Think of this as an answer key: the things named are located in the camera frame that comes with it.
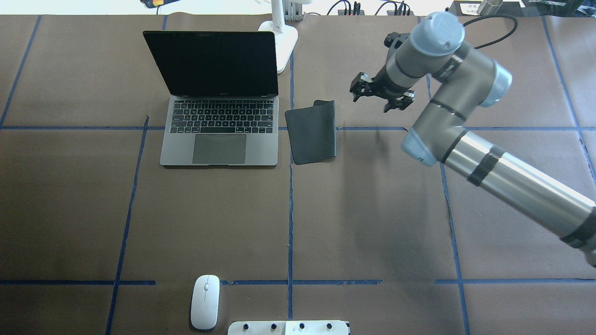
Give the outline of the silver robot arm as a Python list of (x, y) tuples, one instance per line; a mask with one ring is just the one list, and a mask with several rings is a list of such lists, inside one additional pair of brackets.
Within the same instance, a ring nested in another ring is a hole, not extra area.
[(383, 67), (374, 78), (360, 73), (351, 83), (355, 100), (384, 98), (385, 112), (404, 110), (415, 98), (413, 86), (426, 75), (438, 81), (419, 118), (408, 130), (402, 150), (426, 166), (441, 163), (476, 187), (485, 189), (555, 234), (595, 265), (595, 202), (522, 161), (474, 132), (486, 128), (489, 108), (505, 127), (545, 131), (565, 113), (563, 125), (578, 127), (554, 53), (545, 17), (518, 19), (514, 29), (537, 25), (538, 34), (475, 47), (466, 41), (468, 26), (449, 12), (424, 17), (410, 33), (388, 34)]

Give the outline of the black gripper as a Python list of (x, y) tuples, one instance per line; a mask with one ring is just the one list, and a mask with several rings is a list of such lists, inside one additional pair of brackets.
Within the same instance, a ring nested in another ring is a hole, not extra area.
[(360, 72), (352, 80), (349, 92), (353, 95), (353, 102), (357, 102), (360, 97), (380, 97), (387, 100), (383, 110), (385, 113), (391, 109), (405, 110), (415, 100), (415, 91), (393, 83), (384, 70), (374, 78)]

